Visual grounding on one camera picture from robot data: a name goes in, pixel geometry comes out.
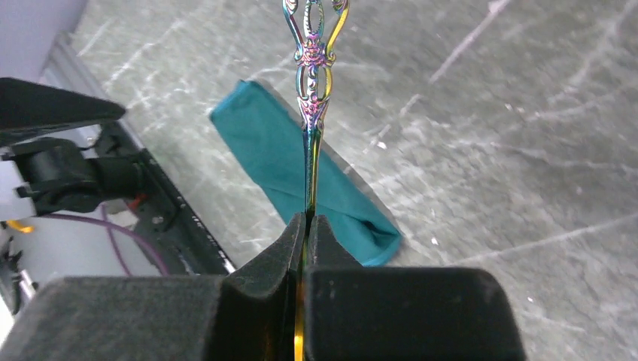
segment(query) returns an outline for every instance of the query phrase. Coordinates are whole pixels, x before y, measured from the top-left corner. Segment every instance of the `gray marble countertop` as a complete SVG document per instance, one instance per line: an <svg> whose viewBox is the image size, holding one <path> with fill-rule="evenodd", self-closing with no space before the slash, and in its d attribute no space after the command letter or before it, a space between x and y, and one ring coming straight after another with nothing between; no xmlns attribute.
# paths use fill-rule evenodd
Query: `gray marble countertop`
<svg viewBox="0 0 638 361"><path fill-rule="evenodd" d="M532 360L638 359L638 0L352 0L326 141L405 234L394 265L506 288ZM208 120L294 102L281 1L90 2L74 40L231 257L283 229Z"/></svg>

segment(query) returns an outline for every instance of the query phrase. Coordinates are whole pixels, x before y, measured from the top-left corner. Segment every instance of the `rainbow-colored metal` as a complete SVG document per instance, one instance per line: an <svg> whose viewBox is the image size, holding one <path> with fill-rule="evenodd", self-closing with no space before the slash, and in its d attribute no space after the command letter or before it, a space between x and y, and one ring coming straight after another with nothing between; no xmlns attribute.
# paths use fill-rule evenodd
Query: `rainbow-colored metal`
<svg viewBox="0 0 638 361"><path fill-rule="evenodd" d="M350 11L349 0L332 0L334 11L338 15L335 27L330 33L327 42L322 41L324 36L324 6L321 0L306 0L303 14L303 28L305 40L294 19L294 14L299 8L298 0L283 0L284 16L293 33L296 42L296 52L294 54L297 63L296 89L297 103L302 116L303 130L303 150L305 158L305 215L307 219L306 235L308 234L310 222L317 207L317 169L319 163L319 153L321 151L321 138L324 134L324 118L330 101L330 93L333 88L333 66L336 56L334 45L343 29L345 20ZM313 29L310 22L310 13L316 6L319 11L319 23ZM319 93L319 71L323 70L326 75L326 85L323 94ZM304 240L302 252L302 264L300 271L305 267L306 243ZM295 339L294 353L295 361L303 361L303 282L302 275L299 275L297 287L297 307L295 317Z"/></svg>

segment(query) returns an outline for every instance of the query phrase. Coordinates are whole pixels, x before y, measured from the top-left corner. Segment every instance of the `folded cloth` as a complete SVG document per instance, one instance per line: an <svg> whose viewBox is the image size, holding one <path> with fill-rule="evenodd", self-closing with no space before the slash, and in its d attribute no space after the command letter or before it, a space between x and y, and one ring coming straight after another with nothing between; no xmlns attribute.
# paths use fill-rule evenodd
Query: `folded cloth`
<svg viewBox="0 0 638 361"><path fill-rule="evenodd" d="M288 222L304 208L302 130L260 84L242 81L212 112L211 120L248 176ZM383 265L401 234L321 152L317 214L328 217L337 240L363 265Z"/></svg>

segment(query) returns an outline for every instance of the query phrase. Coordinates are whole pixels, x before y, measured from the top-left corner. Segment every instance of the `teal cloth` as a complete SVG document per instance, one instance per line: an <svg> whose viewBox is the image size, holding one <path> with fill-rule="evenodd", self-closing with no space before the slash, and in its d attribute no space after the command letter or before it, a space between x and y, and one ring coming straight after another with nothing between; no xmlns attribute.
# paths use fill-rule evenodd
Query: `teal cloth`
<svg viewBox="0 0 638 361"><path fill-rule="evenodd" d="M246 173L288 222L304 208L302 130L256 82L240 82L211 120ZM363 265L384 265L401 234L324 152L319 157L317 214L328 217L342 246Z"/></svg>

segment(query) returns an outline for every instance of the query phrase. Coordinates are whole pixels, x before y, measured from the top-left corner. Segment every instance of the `teal towel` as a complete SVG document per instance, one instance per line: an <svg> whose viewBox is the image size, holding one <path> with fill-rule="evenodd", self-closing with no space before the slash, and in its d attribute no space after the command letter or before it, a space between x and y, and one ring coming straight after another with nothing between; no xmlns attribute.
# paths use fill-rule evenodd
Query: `teal towel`
<svg viewBox="0 0 638 361"><path fill-rule="evenodd" d="M302 130L286 108L258 83L242 81L211 120L281 218L303 212ZM389 261L401 234L324 152L317 181L317 214L328 217L342 246L363 265Z"/></svg>

